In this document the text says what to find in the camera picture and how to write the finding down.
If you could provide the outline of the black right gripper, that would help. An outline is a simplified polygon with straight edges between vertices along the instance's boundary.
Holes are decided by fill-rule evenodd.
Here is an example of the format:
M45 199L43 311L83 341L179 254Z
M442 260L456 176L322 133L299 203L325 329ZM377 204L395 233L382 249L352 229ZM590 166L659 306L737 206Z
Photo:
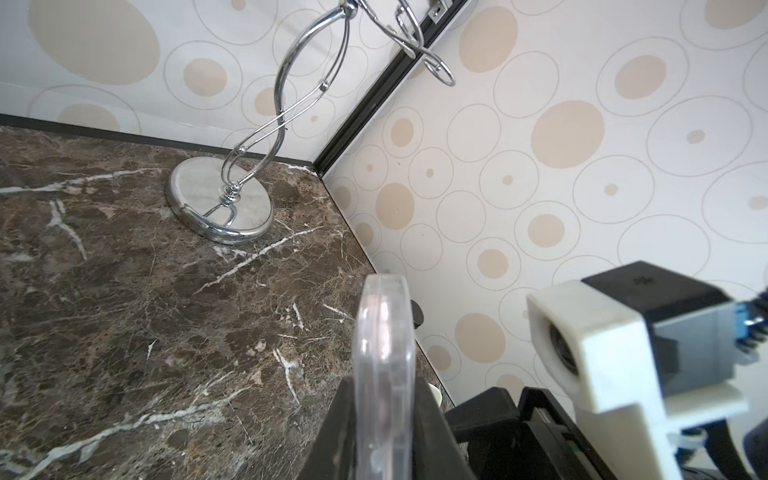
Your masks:
M547 389L526 387L516 404L507 390L491 387L445 418L477 479L616 477Z

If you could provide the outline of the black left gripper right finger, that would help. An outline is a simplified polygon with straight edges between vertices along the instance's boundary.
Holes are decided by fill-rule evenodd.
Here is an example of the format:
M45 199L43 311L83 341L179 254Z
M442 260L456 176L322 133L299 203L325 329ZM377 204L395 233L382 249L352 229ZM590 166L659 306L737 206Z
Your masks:
M430 385L421 377L415 383L415 479L475 479Z

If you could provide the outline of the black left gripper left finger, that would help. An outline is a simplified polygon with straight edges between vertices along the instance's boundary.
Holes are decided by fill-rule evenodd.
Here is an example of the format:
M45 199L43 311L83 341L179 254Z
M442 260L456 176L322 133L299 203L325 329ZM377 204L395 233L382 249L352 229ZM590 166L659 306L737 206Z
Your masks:
M341 380L299 480L354 477L354 383Z

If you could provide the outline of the clear case pink compass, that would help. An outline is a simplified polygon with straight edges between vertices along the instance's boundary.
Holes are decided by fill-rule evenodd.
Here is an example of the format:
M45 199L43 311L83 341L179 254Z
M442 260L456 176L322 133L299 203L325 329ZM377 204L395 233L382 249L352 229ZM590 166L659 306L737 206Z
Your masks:
M407 281L366 277L356 317L356 479L412 476L416 345Z

